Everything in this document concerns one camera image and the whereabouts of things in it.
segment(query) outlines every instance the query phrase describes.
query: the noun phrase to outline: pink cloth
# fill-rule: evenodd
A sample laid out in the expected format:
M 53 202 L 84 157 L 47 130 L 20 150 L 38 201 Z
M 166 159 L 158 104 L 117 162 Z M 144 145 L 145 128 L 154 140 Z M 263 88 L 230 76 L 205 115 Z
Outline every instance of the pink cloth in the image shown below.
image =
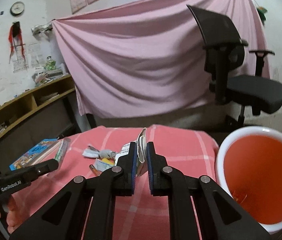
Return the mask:
M 141 0 L 70 16 L 52 23 L 81 115 L 148 116 L 213 100 L 202 36 L 187 4 L 232 19 L 249 43 L 236 72 L 254 75 L 248 50 L 265 49 L 265 38 L 252 0 Z M 267 63 L 263 71 L 269 77 Z
M 84 158 L 83 150 L 92 144 L 99 150 L 120 151 L 134 141 L 141 128 L 97 127 L 71 136 L 71 148 L 53 179 L 40 177 L 32 185 L 13 196 L 21 213 L 32 215 L 63 186 L 77 175 L 91 178 L 89 165 L 94 160 Z M 153 141 L 156 153 L 166 157 L 168 165 L 185 175 L 209 175 L 215 179 L 214 160 L 218 150 L 216 142 L 205 132 L 153 125 L 147 129 L 147 141 Z M 169 210 L 167 197 L 150 195 L 148 173 L 136 179 L 132 197 L 117 197 L 114 219 L 114 240 L 169 239 Z

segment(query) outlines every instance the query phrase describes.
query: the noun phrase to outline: metal screw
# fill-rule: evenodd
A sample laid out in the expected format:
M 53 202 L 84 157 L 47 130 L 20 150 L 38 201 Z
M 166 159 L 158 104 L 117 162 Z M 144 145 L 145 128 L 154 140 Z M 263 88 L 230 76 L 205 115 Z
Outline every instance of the metal screw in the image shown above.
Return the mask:
M 210 182 L 210 180 L 211 180 L 211 179 L 210 179 L 210 177 L 208 177 L 208 176 L 205 176 L 205 175 L 204 175 L 204 176 L 201 177 L 201 181 L 204 182 L 204 183 L 208 183 L 208 182 Z
M 112 171 L 113 172 L 120 172 L 122 170 L 122 168 L 120 166 L 114 166 L 112 167 Z
M 172 168 L 170 166 L 165 166 L 165 167 L 163 167 L 163 171 L 165 173 L 170 173 L 170 172 L 172 172 Z
M 84 178 L 82 176 L 76 176 L 73 181 L 75 183 L 81 183 L 84 180 Z

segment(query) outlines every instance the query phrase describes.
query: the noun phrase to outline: white bucket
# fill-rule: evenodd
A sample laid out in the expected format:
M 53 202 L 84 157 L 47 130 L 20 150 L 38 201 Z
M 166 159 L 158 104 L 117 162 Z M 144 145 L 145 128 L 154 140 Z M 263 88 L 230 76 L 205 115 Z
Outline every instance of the white bucket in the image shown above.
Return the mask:
M 256 149 L 253 149 L 255 145 L 253 142 L 258 143 L 257 149 L 260 148 L 262 152 L 257 153 Z M 271 152 L 267 152 L 268 149 L 271 147 L 275 147 L 275 149 L 272 149 Z M 259 201 L 259 208 L 257 209 L 256 206 L 252 209 L 257 210 L 257 212 L 260 212 L 261 215 L 259 216 L 259 221 L 256 217 L 254 217 L 259 223 L 261 220 L 261 217 L 268 212 L 269 210 L 273 209 L 266 209 L 263 210 L 263 207 L 267 205 L 271 205 L 271 201 L 277 201 L 277 206 L 273 207 L 275 210 L 281 210 L 282 207 L 282 133 L 266 128 L 266 127 L 260 127 L 260 126 L 249 126 L 244 127 L 241 129 L 238 129 L 226 137 L 226 139 L 223 141 L 222 145 L 220 146 L 219 152 L 217 154 L 216 158 L 216 179 L 217 183 L 229 194 L 232 196 L 230 190 L 235 195 L 236 186 L 240 183 L 246 184 L 246 185 L 240 185 L 238 190 L 241 191 L 239 194 L 240 196 L 237 198 L 238 202 L 241 202 L 241 206 L 247 205 L 247 203 L 253 203 L 252 205 L 257 206 L 257 202 L 259 201 L 259 198 L 262 199 Z M 268 170 L 271 170 L 272 172 L 276 172 L 278 176 L 273 176 L 271 172 L 268 172 Z M 254 187 L 255 185 L 266 185 L 265 187 L 261 187 L 258 192 L 253 192 L 253 190 L 257 187 Z M 267 188 L 270 190 L 275 187 L 275 190 L 277 194 L 272 195 L 266 195 L 268 192 Z M 257 196 L 256 201 L 251 201 L 253 196 Z M 282 229 L 282 219 L 280 221 L 277 221 L 276 223 L 267 224 L 267 223 L 260 223 L 270 234 L 274 234 Z

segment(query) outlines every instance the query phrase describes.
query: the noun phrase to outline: pink plaid tablecloth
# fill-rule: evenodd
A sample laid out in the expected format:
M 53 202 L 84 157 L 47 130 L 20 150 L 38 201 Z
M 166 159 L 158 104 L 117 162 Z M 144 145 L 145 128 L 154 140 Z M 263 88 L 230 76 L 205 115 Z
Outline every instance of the pink plaid tablecloth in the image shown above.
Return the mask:
M 70 149 L 58 173 L 52 179 L 42 176 L 13 195 L 21 213 L 32 215 L 75 176 L 94 176 L 89 169 L 94 160 L 82 156 L 88 144 L 98 150 L 119 152 L 124 144 L 136 140 L 141 130 L 100 126 L 71 136 Z M 156 153 L 165 156 L 168 165 L 188 176 L 215 179 L 218 145 L 205 132 L 152 125 L 146 138 L 154 142 Z M 132 197 L 117 197 L 114 216 L 114 240 L 169 239 L 168 200 L 150 195 L 147 173 L 136 179 Z

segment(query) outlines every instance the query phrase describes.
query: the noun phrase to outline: wooden desk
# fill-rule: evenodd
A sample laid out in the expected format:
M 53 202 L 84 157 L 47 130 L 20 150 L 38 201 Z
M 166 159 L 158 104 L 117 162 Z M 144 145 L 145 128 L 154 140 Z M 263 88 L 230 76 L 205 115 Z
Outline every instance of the wooden desk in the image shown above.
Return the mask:
M 77 132 L 80 132 L 74 113 L 66 98 L 74 91 L 74 81 L 71 75 L 66 75 L 34 89 L 28 90 L 13 100 L 6 102 L 0 106 L 0 124 L 6 122 L 8 123 L 8 126 L 0 133 L 0 139 L 23 121 L 42 110 L 44 107 L 62 98 L 71 122 L 76 126 Z M 56 92 L 58 93 L 56 97 L 39 104 L 39 98 Z

